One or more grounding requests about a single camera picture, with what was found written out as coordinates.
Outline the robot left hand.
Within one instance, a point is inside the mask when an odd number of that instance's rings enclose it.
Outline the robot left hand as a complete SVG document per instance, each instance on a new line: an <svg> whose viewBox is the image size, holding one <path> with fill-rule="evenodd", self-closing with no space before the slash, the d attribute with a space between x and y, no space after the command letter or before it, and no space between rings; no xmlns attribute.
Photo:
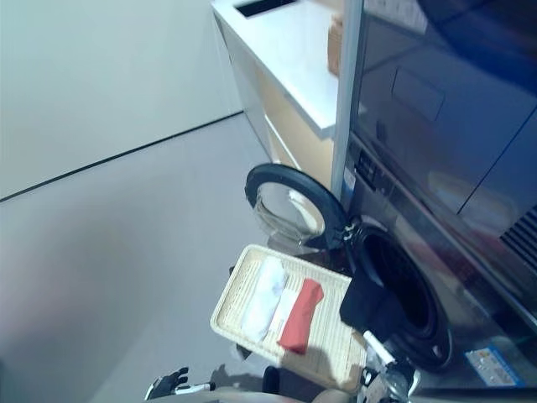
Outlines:
<svg viewBox="0 0 537 403"><path fill-rule="evenodd" d="M191 395L216 389L214 382L189 385L188 373L189 368L182 367L171 374L158 377L148 387L144 399L153 400L170 395Z"/></svg>

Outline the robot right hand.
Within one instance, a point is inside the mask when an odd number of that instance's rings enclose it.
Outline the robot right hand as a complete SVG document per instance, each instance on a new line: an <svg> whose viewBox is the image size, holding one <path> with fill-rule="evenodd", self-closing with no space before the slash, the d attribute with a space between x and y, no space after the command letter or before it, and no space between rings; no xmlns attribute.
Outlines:
<svg viewBox="0 0 537 403"><path fill-rule="evenodd" d="M415 368L407 359L396 357L373 335L366 330L363 338L367 344L368 362L379 372L387 373L389 371L403 375L409 382L414 379Z"/></svg>

